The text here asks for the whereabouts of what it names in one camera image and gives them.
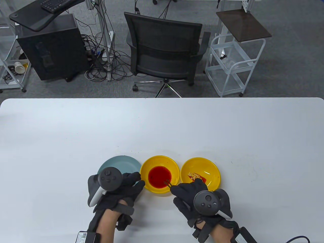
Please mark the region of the person's left hand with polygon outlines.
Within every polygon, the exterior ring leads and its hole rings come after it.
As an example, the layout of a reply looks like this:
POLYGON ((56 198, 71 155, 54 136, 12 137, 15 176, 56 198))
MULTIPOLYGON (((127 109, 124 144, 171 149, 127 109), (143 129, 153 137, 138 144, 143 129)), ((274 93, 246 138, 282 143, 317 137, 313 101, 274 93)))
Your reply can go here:
POLYGON ((123 174, 120 187, 106 192, 96 204, 93 212, 109 209, 120 214, 133 215, 135 200, 144 186, 145 182, 141 179, 139 172, 123 174))

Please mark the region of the person's right hand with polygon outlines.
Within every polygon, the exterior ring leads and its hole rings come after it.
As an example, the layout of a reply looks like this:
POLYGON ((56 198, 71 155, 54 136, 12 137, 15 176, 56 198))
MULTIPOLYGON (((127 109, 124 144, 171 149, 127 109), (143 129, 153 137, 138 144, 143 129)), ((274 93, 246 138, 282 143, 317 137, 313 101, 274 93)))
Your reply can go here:
POLYGON ((211 228, 221 225, 224 228, 237 228, 232 221, 230 199, 223 189, 208 191, 201 179, 191 183, 180 183, 171 186, 171 193, 175 196, 173 203, 185 216, 190 227, 198 227, 205 222, 211 228))

